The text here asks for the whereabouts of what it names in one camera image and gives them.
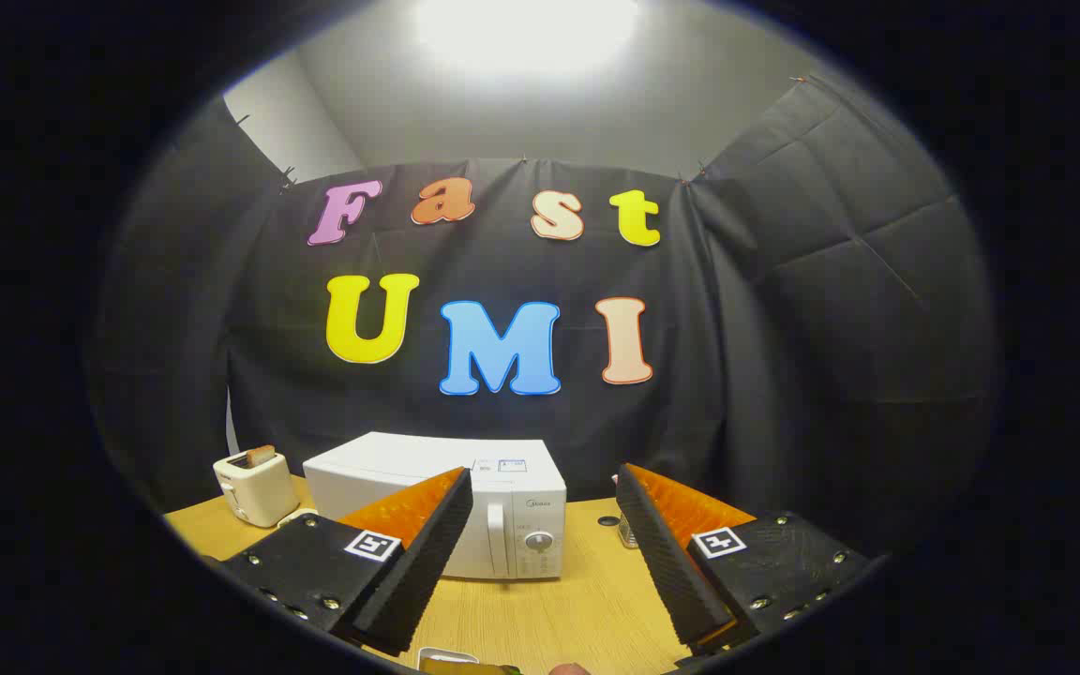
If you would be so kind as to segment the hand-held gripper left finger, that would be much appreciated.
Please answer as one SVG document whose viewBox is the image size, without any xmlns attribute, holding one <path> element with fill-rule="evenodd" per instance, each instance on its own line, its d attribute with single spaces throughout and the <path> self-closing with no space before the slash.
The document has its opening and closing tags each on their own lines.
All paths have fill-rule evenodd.
<svg viewBox="0 0 1080 675">
<path fill-rule="evenodd" d="M 254 599 L 352 645 L 409 649 L 473 507 L 455 467 L 346 517 L 292 517 L 219 563 Z"/>
</svg>

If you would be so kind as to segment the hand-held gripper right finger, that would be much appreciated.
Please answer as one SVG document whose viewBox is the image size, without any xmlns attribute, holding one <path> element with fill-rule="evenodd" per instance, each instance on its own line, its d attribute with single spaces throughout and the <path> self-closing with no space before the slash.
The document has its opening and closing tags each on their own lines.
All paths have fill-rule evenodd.
<svg viewBox="0 0 1080 675">
<path fill-rule="evenodd" d="M 642 465 L 619 467 L 616 501 L 696 657 L 783 631 L 873 564 L 792 510 L 750 513 Z"/>
</svg>

